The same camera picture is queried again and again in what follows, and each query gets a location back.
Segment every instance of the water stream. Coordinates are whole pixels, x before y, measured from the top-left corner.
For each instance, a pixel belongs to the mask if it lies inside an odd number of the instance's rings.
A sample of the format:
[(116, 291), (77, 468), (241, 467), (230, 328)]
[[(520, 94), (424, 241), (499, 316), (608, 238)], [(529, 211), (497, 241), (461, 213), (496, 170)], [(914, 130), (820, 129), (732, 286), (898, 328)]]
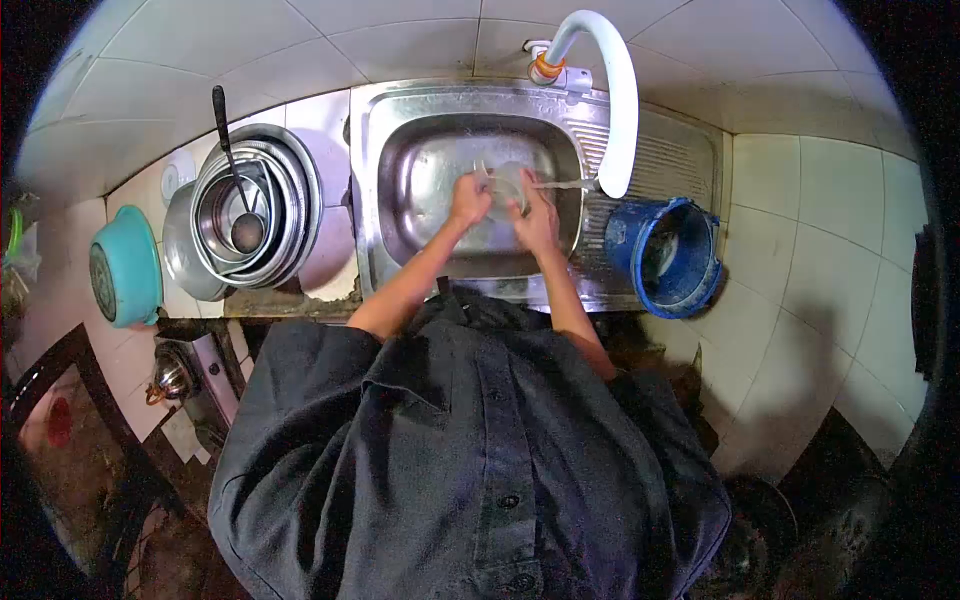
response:
[(574, 189), (582, 187), (583, 189), (594, 190), (597, 188), (597, 180), (573, 180), (573, 181), (552, 181), (546, 183), (534, 183), (537, 189)]

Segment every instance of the blue bucket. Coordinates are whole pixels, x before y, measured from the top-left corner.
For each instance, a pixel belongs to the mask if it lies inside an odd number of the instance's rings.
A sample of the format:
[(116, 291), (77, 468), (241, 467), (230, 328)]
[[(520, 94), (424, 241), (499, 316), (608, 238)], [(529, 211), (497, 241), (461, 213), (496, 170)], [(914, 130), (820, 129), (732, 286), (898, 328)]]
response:
[(630, 276), (648, 311), (682, 319), (716, 290), (721, 272), (713, 251), (718, 223), (689, 198), (625, 202), (607, 223), (604, 250), (614, 268)]

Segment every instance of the white tile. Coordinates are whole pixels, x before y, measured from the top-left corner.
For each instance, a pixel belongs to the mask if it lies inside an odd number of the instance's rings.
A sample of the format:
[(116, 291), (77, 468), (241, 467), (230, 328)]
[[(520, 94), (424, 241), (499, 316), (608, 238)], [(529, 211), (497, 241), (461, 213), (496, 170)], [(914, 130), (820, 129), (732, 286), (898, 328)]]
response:
[(894, 395), (853, 361), (833, 405), (889, 468), (913, 431), (913, 421)]
[(663, 346), (669, 363), (689, 365), (697, 355), (700, 335), (680, 319), (661, 319), (650, 313), (640, 315), (640, 326), (647, 341)]
[(910, 419), (917, 420), (924, 408), (926, 382), (915, 371), (910, 279), (910, 274), (894, 263), (880, 260), (874, 301), (856, 360), (893, 392)]
[(315, 158), (328, 207), (349, 204), (350, 147), (344, 140), (349, 104), (350, 90), (342, 89), (287, 105), (287, 129)]
[(827, 50), (838, 69), (876, 73), (876, 64), (847, 17), (831, 0), (783, 0)]
[(733, 134), (723, 132), (723, 167), (720, 189), (720, 222), (730, 220), (733, 196)]
[(727, 237), (729, 234), (730, 224), (726, 221), (721, 221), (720, 227), (717, 228), (717, 241), (713, 249), (717, 255), (717, 258), (719, 258), (721, 261), (723, 261), (724, 256), (727, 253)]
[(132, 204), (143, 211), (143, 215), (147, 217), (150, 229), (154, 233), (154, 241), (162, 240), (163, 220), (167, 216), (167, 207), (163, 204), (160, 180), (166, 166), (166, 158), (153, 162), (107, 196), (107, 217), (112, 221), (120, 206)]
[(164, 0), (147, 2), (102, 56), (218, 77), (319, 36), (302, 15), (280, 0)]
[(724, 253), (730, 277), (780, 304), (796, 235), (796, 221), (734, 204)]
[(153, 406), (147, 405), (147, 386), (150, 385), (151, 380), (152, 378), (148, 376), (129, 394), (125, 396), (114, 394), (113, 396), (117, 406), (120, 407), (120, 412), (123, 413), (124, 419), (127, 420), (140, 442), (147, 439), (147, 436), (156, 429), (156, 426), (160, 424), (170, 410), (170, 405), (165, 401)]
[(281, 100), (294, 100), (367, 82), (324, 38), (311, 39), (248, 62), (224, 75), (223, 80), (228, 93), (266, 90)]
[(800, 138), (735, 135), (732, 202), (796, 219), (800, 212)]
[(112, 352), (97, 353), (113, 397), (126, 398), (154, 371), (155, 326), (141, 326)]
[[(556, 33), (557, 27), (554, 25), (481, 19), (473, 73), (478, 77), (525, 78), (530, 54), (523, 51), (523, 42), (528, 39), (552, 39)], [(592, 69), (603, 58), (596, 42), (588, 36), (581, 36), (570, 47), (565, 60), (567, 65)]]
[(871, 125), (881, 149), (903, 156), (907, 160), (919, 160), (921, 154), (917, 149), (915, 136), (901, 120), (876, 115)]
[(754, 380), (742, 372), (726, 352), (706, 338), (700, 339), (700, 348), (703, 416), (717, 437), (723, 440)]
[(636, 86), (643, 99), (661, 90), (679, 92), (716, 83), (707, 73), (646, 48), (627, 44), (627, 51), (634, 63)]
[(70, 41), (63, 59), (75, 53), (96, 57), (107, 47), (124, 23), (144, 5), (146, 0), (104, 0), (86, 18), (83, 26)]
[(224, 302), (225, 300), (217, 300), (215, 302), (197, 300), (197, 306), (200, 307), (200, 318), (221, 319), (224, 316)]
[(767, 75), (730, 84), (718, 100), (736, 133), (791, 133), (875, 145), (873, 124), (838, 71)]
[(163, 310), (167, 311), (170, 319), (199, 319), (200, 307), (197, 300), (184, 292), (167, 272), (166, 261), (163, 259), (163, 242), (156, 243), (156, 251), (160, 255), (160, 271), (163, 273)]
[(916, 162), (883, 153), (883, 257), (913, 271), (916, 234), (927, 223), (924, 184)]
[(512, 0), (484, 0), (483, 18), (530, 21), (560, 25), (571, 12), (589, 8), (606, 16), (625, 41), (640, 33), (658, 19), (667, 15), (686, 0), (648, 0), (631, 3), (618, 0), (598, 0), (589, 6), (577, 0), (554, 2), (516, 2)]
[(367, 79), (470, 75), (478, 19), (409, 21), (330, 36)]
[(97, 59), (64, 118), (168, 119), (197, 123), (210, 113), (213, 82), (203, 75), (130, 60)]
[(286, 127), (287, 125), (287, 107), (286, 105), (280, 105), (279, 107), (267, 108), (266, 110), (261, 110), (256, 112), (249, 117), (239, 119), (227, 125), (227, 131), (233, 132), (241, 127), (246, 125), (253, 125), (255, 123), (266, 123), (268, 125), (276, 125), (277, 127)]
[(237, 360), (243, 362), (250, 356), (250, 349), (247, 347), (247, 337), (243, 334), (243, 326), (236, 319), (227, 321), (227, 333), (230, 335), (230, 342), (233, 344), (233, 353), (237, 355)]
[(693, 0), (631, 43), (723, 81), (835, 68), (804, 24), (767, 0)]
[(325, 208), (317, 235), (323, 242), (313, 247), (297, 273), (300, 288), (310, 298), (328, 298), (330, 294), (341, 298), (348, 296), (359, 272), (349, 207)]
[(60, 122), (26, 137), (16, 177), (50, 206), (103, 196), (176, 147), (176, 126), (175, 121)]
[(851, 361), (781, 310), (754, 384), (724, 438), (725, 469), (779, 481), (817, 432)]
[(645, 102), (669, 108), (713, 127), (736, 132), (724, 121), (725, 98), (729, 87), (726, 84), (660, 87), (643, 90), (642, 98)]
[(290, 0), (290, 3), (328, 36), (401, 21), (480, 17), (479, 0)]
[(69, 60), (64, 57), (36, 103), (28, 126), (30, 131), (60, 120), (93, 61), (94, 57), (85, 54), (83, 49), (79, 49)]
[(854, 354), (867, 322), (879, 263), (873, 252), (800, 224), (783, 307)]
[(843, 76), (853, 90), (856, 101), (865, 110), (894, 120), (902, 120), (900, 107), (897, 105), (893, 91), (881, 75), (845, 71)]
[(719, 294), (703, 316), (684, 322), (726, 352), (738, 372), (753, 377), (773, 335), (780, 308), (732, 280)]
[(219, 144), (220, 138), (217, 133), (210, 132), (183, 146), (183, 148), (193, 156), (193, 162), (197, 165), (197, 173), (200, 173), (201, 167), (204, 166), (204, 161), (206, 161), (206, 157), (209, 156), (210, 151), (217, 148)]
[(880, 151), (832, 139), (802, 137), (800, 152), (800, 221), (880, 253)]
[(250, 381), (250, 375), (253, 373), (253, 357), (248, 356), (240, 363), (240, 372), (246, 381)]

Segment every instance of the white faucet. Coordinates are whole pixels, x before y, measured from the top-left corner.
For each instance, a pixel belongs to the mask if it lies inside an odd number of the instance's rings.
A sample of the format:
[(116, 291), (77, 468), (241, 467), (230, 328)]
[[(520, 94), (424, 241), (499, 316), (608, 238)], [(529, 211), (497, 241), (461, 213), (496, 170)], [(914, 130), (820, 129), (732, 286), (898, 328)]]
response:
[[(548, 41), (528, 41), (523, 49), (533, 55), (527, 69), (530, 81), (537, 85), (555, 85), (562, 80), (562, 87), (573, 91), (589, 92), (592, 79), (586, 69), (564, 66), (564, 56), (580, 32), (592, 35), (610, 84), (610, 138), (607, 151), (600, 162), (597, 180), (600, 188), (611, 198), (623, 198), (634, 171), (636, 152), (636, 122), (639, 117), (639, 100), (636, 96), (634, 63), (627, 52), (627, 44), (613, 24), (602, 14), (594, 11), (572, 12), (560, 24), (560, 30)], [(586, 75), (586, 90), (583, 90)]]

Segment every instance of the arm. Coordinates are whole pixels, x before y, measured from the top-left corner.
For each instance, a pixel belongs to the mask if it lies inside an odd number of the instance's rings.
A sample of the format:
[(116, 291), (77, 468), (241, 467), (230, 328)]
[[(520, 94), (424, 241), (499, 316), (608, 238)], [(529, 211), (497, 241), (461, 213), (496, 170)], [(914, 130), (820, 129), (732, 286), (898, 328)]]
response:
[(616, 368), (600, 344), (596, 330), (587, 317), (577, 288), (567, 271), (566, 257), (557, 242), (560, 220), (557, 208), (533, 187), (534, 176), (523, 172), (523, 193), (530, 205), (526, 217), (516, 204), (511, 206), (516, 237), (533, 253), (543, 272), (546, 293), (550, 301), (550, 320), (553, 329), (567, 338), (604, 381), (616, 377)]
[(364, 300), (347, 326), (363, 329), (381, 341), (396, 335), (423, 304), (460, 238), (490, 210), (491, 201), (490, 193), (479, 188), (473, 174), (460, 177), (453, 186), (450, 216), (437, 234), (386, 285)]

